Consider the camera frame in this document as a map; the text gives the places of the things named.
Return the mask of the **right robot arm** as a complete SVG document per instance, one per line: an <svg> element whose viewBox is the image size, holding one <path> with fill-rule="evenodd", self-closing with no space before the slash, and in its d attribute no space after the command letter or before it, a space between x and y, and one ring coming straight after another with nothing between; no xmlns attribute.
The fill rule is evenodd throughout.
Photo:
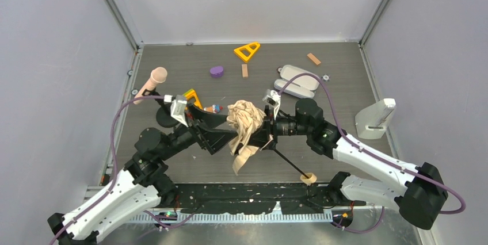
<svg viewBox="0 0 488 245"><path fill-rule="evenodd" d="M277 117L265 108L263 125L255 131L250 144L264 150L274 149L279 136L305 136L312 151L350 164L374 177L373 181L339 172L331 185L341 197L365 201L397 211L413 226L429 230L448 199L441 188L442 177L436 166L421 166L388 156L357 140L343 129L326 121L323 109L314 99L300 99L295 114Z"/></svg>

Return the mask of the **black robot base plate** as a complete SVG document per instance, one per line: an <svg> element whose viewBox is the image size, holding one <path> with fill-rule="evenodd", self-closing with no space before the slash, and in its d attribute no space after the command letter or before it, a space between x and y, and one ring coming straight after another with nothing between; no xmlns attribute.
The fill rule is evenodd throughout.
<svg viewBox="0 0 488 245"><path fill-rule="evenodd" d="M352 202L326 184L315 183L178 183L159 208L182 213L260 215L279 206L285 215L321 213L333 207L364 206Z"/></svg>

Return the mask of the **beige folding umbrella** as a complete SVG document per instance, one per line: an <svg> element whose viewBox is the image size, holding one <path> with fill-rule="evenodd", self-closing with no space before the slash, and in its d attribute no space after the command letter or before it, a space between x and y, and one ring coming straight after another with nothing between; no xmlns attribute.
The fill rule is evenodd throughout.
<svg viewBox="0 0 488 245"><path fill-rule="evenodd" d="M264 150L271 144L271 135L264 134L263 145L252 145L252 135L258 133L258 130L264 125L265 113L255 107L255 105L243 99L228 107L227 122L230 127L236 130L237 136L229 142L231 154L234 156L232 169L235 175L245 165L248 159L258 151Z"/></svg>

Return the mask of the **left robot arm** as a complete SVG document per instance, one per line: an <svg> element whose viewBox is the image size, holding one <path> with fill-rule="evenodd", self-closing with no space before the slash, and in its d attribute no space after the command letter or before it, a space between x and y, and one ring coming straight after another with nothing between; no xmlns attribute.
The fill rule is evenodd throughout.
<svg viewBox="0 0 488 245"><path fill-rule="evenodd" d="M156 128L144 130L135 144L136 153L98 193L66 214L48 218L59 244L99 244L134 216L176 199L176 186L166 175L165 161L198 144L215 154L238 136L235 130L219 129L223 114L206 112L193 104L164 105L175 130L166 135Z"/></svg>

